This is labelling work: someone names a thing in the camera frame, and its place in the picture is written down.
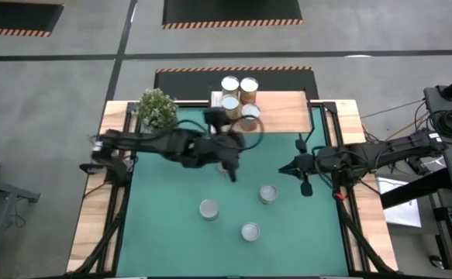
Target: metal can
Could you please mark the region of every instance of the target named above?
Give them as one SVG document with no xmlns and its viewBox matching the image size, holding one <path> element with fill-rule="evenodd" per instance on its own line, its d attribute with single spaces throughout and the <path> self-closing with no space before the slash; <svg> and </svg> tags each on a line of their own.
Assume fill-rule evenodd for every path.
<svg viewBox="0 0 452 279">
<path fill-rule="evenodd" d="M 241 115 L 246 116 L 240 121 L 241 129 L 243 129 L 244 131 L 253 131 L 257 128 L 258 118 L 260 117 L 260 108 L 258 108 L 254 104 L 246 104 L 241 109 Z"/>
<path fill-rule="evenodd" d="M 219 203 L 210 199 L 202 201 L 200 204 L 200 215 L 207 221 L 217 219 L 219 217 Z"/>
<path fill-rule="evenodd" d="M 233 77 L 225 77 L 220 83 L 223 87 L 223 96 L 232 95 L 238 97 L 238 91 L 240 89 L 240 81 Z"/>
<path fill-rule="evenodd" d="M 252 77 L 245 77 L 241 81 L 240 100 L 243 105 L 254 104 L 257 100 L 258 81 Z"/>
<path fill-rule="evenodd" d="M 220 100 L 220 106 L 226 110 L 229 119 L 237 119 L 240 110 L 240 100 L 232 95 L 226 95 Z"/>
<path fill-rule="evenodd" d="M 241 237 L 247 242 L 253 242 L 260 237 L 260 227 L 253 223 L 248 222 L 241 227 Z"/>
<path fill-rule="evenodd" d="M 278 196 L 278 190 L 274 186 L 262 186 L 258 198 L 264 205 L 269 205 Z"/>
</svg>

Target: can lid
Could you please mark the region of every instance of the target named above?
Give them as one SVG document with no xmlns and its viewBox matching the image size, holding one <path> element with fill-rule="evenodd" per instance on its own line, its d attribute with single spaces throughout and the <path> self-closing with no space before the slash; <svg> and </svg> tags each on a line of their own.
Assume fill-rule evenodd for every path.
<svg viewBox="0 0 452 279">
<path fill-rule="evenodd" d="M 254 104 L 246 104 L 241 109 L 241 115 L 253 115 L 255 117 L 260 117 L 260 108 Z"/>
<path fill-rule="evenodd" d="M 225 109 L 235 109 L 240 105 L 240 100 L 233 96 L 226 96 L 222 99 L 220 105 Z"/>
<path fill-rule="evenodd" d="M 248 222 L 241 228 L 241 236 L 246 241 L 255 241 L 260 236 L 260 227 L 253 222 Z"/>
<path fill-rule="evenodd" d="M 227 91 L 232 91 L 238 89 L 238 87 L 240 86 L 240 81 L 238 81 L 238 79 L 233 76 L 229 76 L 223 78 L 221 85 Z"/>
<path fill-rule="evenodd" d="M 206 199 L 200 204 L 200 214 L 205 218 L 212 218 L 219 212 L 219 203 Z"/>
<path fill-rule="evenodd" d="M 258 89 L 258 81 L 252 77 L 245 77 L 241 81 L 241 89 L 246 92 L 254 92 Z"/>
<path fill-rule="evenodd" d="M 274 186 L 262 186 L 260 189 L 260 196 L 265 200 L 272 202 L 275 200 L 276 196 L 278 195 L 278 191 Z"/>
</svg>

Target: black stand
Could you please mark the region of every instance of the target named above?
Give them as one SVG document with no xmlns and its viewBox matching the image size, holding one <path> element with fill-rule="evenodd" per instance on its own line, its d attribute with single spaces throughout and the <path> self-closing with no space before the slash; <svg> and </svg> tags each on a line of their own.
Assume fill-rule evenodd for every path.
<svg viewBox="0 0 452 279">
<path fill-rule="evenodd" d="M 416 198 L 433 194 L 444 188 L 452 189 L 450 174 L 446 168 L 384 193 L 381 195 L 382 208 L 391 208 Z"/>
</svg>

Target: white paper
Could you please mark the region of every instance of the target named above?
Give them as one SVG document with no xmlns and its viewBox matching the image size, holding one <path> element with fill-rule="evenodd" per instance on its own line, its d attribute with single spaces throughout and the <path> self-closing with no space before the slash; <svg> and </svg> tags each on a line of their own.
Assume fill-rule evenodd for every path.
<svg viewBox="0 0 452 279">
<path fill-rule="evenodd" d="M 378 177 L 378 187 L 381 194 L 405 184 L 408 184 L 408 182 Z M 422 227 L 422 224 L 420 223 L 419 206 L 417 205 L 416 199 L 385 209 L 384 215 L 386 222 L 391 224 L 414 226 L 418 228 Z"/>
</svg>

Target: orange and black striped edge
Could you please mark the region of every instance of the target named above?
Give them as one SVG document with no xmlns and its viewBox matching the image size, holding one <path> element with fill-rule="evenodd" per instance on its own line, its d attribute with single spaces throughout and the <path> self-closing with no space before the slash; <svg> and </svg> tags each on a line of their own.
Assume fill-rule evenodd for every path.
<svg viewBox="0 0 452 279">
<path fill-rule="evenodd" d="M 283 67 L 193 67 L 193 68 L 164 68 L 157 69 L 157 73 L 192 72 L 192 71 L 311 71 L 308 66 L 283 66 Z"/>
<path fill-rule="evenodd" d="M 36 37 L 47 37 L 50 36 L 50 32 L 37 31 L 37 30 L 24 30 L 24 29 L 1 29 L 0 35 L 5 36 L 36 36 Z"/>
<path fill-rule="evenodd" d="M 218 22 L 180 22 L 162 25 L 164 29 L 194 29 L 216 27 L 246 27 L 246 26 L 292 26 L 303 24 L 303 19 L 259 19 L 259 20 L 230 20 Z"/>
</svg>

